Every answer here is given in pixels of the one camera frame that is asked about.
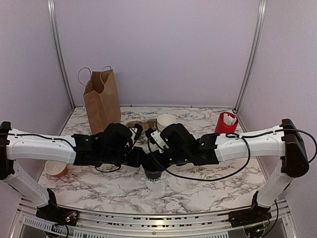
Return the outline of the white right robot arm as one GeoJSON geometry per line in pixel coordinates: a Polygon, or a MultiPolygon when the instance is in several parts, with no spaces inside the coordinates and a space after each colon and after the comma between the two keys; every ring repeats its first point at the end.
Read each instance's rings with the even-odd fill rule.
{"type": "Polygon", "coordinates": [[[290,119],[269,129],[247,133],[210,133],[196,139],[182,124],[171,124],[163,131],[147,131],[150,150],[142,166],[149,179],[158,179],[171,165],[217,165],[240,158],[277,156],[280,161],[264,186],[253,195],[251,207],[230,212],[232,226],[260,222],[271,217],[275,199],[295,178],[310,167],[304,140],[290,119]]]}

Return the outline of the black plastic cup lid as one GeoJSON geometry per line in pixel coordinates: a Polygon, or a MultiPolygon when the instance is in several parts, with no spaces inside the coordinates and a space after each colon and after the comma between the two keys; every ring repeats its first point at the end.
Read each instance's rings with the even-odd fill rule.
{"type": "Polygon", "coordinates": [[[146,172],[157,173],[162,172],[161,166],[153,159],[145,159],[142,163],[142,167],[146,172]]]}

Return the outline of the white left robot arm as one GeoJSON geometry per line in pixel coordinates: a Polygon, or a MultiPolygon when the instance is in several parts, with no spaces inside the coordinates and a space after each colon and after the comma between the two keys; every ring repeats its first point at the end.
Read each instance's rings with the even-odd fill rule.
{"type": "Polygon", "coordinates": [[[8,121],[0,125],[0,179],[37,207],[37,217],[70,222],[78,211],[58,206],[54,192],[38,184],[18,163],[33,159],[63,162],[74,166],[111,164],[138,168],[145,160],[135,143],[142,133],[138,124],[126,127],[111,123],[95,135],[51,136],[22,132],[8,121]]]}

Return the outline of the single black paper cup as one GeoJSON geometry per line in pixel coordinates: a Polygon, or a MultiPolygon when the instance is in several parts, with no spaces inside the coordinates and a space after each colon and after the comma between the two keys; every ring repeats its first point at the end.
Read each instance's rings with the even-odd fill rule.
{"type": "Polygon", "coordinates": [[[150,171],[147,169],[144,169],[144,171],[145,171],[145,175],[146,175],[148,180],[150,180],[150,181],[160,180],[161,173],[162,173],[161,171],[150,171]]]}

